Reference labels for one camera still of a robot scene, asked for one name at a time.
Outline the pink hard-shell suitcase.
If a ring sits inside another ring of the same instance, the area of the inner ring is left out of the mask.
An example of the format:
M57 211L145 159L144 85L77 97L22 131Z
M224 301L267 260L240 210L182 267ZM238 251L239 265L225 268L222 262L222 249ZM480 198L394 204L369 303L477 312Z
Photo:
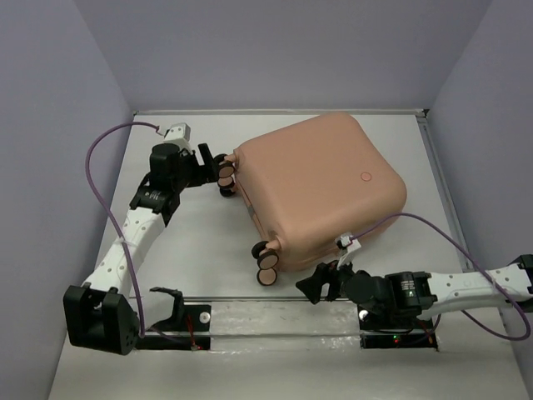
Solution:
M406 205L404 180L347 112L249 139L215 164L221 195L241 195L261 237L251 253L262 286L333 254L343 233L373 236Z

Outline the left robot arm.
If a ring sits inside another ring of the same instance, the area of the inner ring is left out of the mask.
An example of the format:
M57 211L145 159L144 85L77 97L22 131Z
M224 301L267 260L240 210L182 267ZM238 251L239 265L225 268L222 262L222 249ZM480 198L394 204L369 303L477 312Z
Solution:
M136 274L182 191L215 182L217 165L205 143L193 151L165 142L152 148L149 166L103 260L63 295L67 335L75 347L127 355L148 329L174 329L187 320L181 291L161 286L142 291Z

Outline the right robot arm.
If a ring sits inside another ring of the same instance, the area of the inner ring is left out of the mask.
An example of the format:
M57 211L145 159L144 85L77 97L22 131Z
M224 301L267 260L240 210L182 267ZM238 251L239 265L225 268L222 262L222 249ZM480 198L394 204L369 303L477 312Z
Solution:
M328 285L328 302L345 298L366 311L373 321L401 327L416 318L428 320L442 313L478 308L507 308L516 302L522 311L532 311L532 256L522 255L511 264L486 272L444 274L397 272L372 276L352 265L320 263L315 272L296 283L313 304L321 301Z

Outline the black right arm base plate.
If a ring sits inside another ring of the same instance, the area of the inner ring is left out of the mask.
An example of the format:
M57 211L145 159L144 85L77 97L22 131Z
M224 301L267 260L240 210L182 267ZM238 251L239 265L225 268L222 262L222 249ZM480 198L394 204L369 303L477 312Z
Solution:
M435 334L437 321L416 317L390 319L385 315L370 313L360 305L357 306L357 311L362 349L439 348Z

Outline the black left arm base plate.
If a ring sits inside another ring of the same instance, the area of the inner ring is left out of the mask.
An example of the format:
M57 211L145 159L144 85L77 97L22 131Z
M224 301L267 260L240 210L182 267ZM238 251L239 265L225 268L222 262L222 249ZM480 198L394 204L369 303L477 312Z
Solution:
M185 303L180 321L171 318L151 327L136 350L208 351L211 349L212 305Z

